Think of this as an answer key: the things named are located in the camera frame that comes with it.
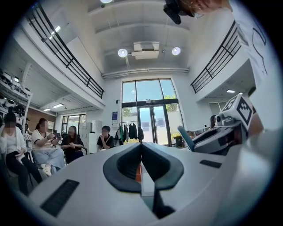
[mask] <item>sky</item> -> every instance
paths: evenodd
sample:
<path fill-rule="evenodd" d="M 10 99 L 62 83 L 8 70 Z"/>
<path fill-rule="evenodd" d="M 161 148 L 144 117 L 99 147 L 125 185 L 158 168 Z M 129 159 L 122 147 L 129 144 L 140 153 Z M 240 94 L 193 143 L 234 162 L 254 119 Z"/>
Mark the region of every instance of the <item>sky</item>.
<path fill-rule="evenodd" d="M 164 96 L 175 95 L 171 80 L 160 80 L 160 83 Z M 146 99 L 151 99 L 151 100 L 163 99 L 158 80 L 137 82 L 137 97 L 138 97 L 138 101 L 145 101 Z M 124 83 L 123 103 L 135 102 L 135 101 L 136 101 L 136 93 L 135 93 L 134 82 Z"/>

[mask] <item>round ceiling light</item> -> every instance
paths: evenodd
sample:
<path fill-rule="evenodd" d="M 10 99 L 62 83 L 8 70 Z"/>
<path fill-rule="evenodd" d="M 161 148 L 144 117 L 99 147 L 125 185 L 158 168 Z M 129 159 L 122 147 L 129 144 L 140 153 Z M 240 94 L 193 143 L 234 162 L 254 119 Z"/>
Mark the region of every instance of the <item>round ceiling light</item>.
<path fill-rule="evenodd" d="M 113 0 L 100 0 L 103 4 L 107 4 L 107 3 L 110 3 L 112 2 Z"/>
<path fill-rule="evenodd" d="M 128 55 L 128 51 L 125 49 L 119 49 L 118 56 L 119 57 L 126 57 Z"/>
<path fill-rule="evenodd" d="M 177 56 L 179 55 L 181 52 L 181 49 L 179 47 L 175 47 L 174 49 L 172 49 L 172 54 Z"/>

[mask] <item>wall light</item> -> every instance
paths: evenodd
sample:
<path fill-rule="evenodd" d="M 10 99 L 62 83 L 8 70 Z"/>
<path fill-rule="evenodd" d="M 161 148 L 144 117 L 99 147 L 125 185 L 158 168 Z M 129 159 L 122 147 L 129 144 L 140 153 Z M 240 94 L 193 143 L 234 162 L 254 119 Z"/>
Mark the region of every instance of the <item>wall light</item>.
<path fill-rule="evenodd" d="M 126 57 L 128 55 L 128 51 L 125 49 L 119 49 L 118 56 L 119 57 Z"/>
<path fill-rule="evenodd" d="M 231 93 L 231 94 L 235 93 L 234 90 L 227 90 L 226 92 L 227 92 L 227 93 Z"/>
<path fill-rule="evenodd" d="M 61 107 L 61 106 L 63 106 L 63 105 L 62 104 L 57 104 L 57 105 L 53 106 L 53 108 L 58 108 L 58 107 Z"/>
<path fill-rule="evenodd" d="M 173 54 L 174 56 L 179 55 L 180 52 L 181 52 L 181 49 L 180 49 L 179 47 L 175 47 L 174 49 L 172 49 L 172 54 Z"/>

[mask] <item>balcony railing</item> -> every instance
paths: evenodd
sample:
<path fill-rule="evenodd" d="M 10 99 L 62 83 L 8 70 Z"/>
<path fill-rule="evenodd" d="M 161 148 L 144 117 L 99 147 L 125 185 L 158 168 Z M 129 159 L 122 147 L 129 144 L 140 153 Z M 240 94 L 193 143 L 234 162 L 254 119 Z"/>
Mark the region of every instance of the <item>balcony railing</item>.
<path fill-rule="evenodd" d="M 89 75 L 84 67 L 79 63 L 75 56 L 68 49 L 61 39 L 40 3 L 36 3 L 27 14 L 30 25 L 37 32 L 42 42 L 44 42 L 53 54 L 68 68 L 83 84 L 91 91 L 102 98 L 104 90 Z"/>
<path fill-rule="evenodd" d="M 228 34 L 224 38 L 216 53 L 202 70 L 198 77 L 191 83 L 195 93 L 205 87 L 219 72 L 230 62 L 240 49 L 241 44 L 237 36 L 237 26 L 233 22 Z"/>

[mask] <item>black pants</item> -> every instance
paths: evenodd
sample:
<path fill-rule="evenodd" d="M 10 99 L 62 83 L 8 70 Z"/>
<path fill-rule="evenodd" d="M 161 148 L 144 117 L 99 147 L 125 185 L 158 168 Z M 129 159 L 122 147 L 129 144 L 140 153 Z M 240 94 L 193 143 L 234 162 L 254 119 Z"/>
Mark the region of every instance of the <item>black pants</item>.
<path fill-rule="evenodd" d="M 66 163 L 69 164 L 70 162 L 76 160 L 79 157 L 82 157 L 84 154 L 82 151 L 72 151 L 72 152 L 67 152 L 65 154 L 66 157 Z"/>
<path fill-rule="evenodd" d="M 22 158 L 23 164 L 21 164 L 16 159 L 15 157 L 16 154 L 18 154 L 17 151 L 7 154 L 6 164 L 10 171 L 18 175 L 19 189 L 24 195 L 27 196 L 28 195 L 27 180 L 29 173 L 32 174 L 32 176 L 38 183 L 42 181 L 42 178 L 34 163 L 32 163 L 28 158 L 23 157 Z"/>

